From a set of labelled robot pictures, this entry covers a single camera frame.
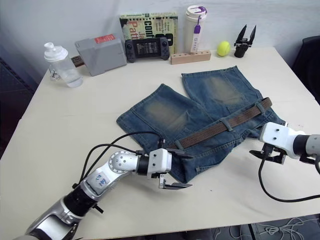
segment woven belt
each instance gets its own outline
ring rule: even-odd
[[[266,97],[261,101],[261,105],[266,110],[272,106],[272,102],[270,98]],[[244,111],[243,113],[239,114],[238,116],[229,119],[227,122],[229,123],[230,127],[235,127],[249,121],[250,119],[254,118],[255,116],[261,113],[262,111],[259,109],[259,107],[255,105],[250,109]],[[179,143],[184,149],[186,149],[227,130],[227,126],[223,122],[219,122],[211,127],[208,127],[205,130],[196,132],[190,136],[183,138],[182,140],[179,140]],[[169,148],[177,149],[177,146],[173,143],[169,146]]]

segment book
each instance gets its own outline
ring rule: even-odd
[[[124,14],[120,16],[124,40],[166,37],[170,53],[177,51],[178,15],[175,12]]]

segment jeans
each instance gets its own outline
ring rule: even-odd
[[[193,158],[172,156],[170,174],[182,183],[219,164],[246,137],[257,138],[267,122],[283,124],[271,109],[235,127],[226,120],[257,105],[263,99],[236,66],[227,69],[182,73],[183,86],[190,98],[161,84],[151,95],[123,113],[117,123],[126,132],[155,131],[166,140],[165,147],[175,144]],[[180,140],[219,122],[224,131],[196,145],[183,149]],[[133,135],[149,153],[157,147],[158,138],[150,134]]]

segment gray box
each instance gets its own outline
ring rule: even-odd
[[[122,41],[114,34],[76,41],[74,45],[91,76],[127,65]]]

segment black chair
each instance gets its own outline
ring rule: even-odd
[[[292,70],[320,104],[320,36],[302,40]]]

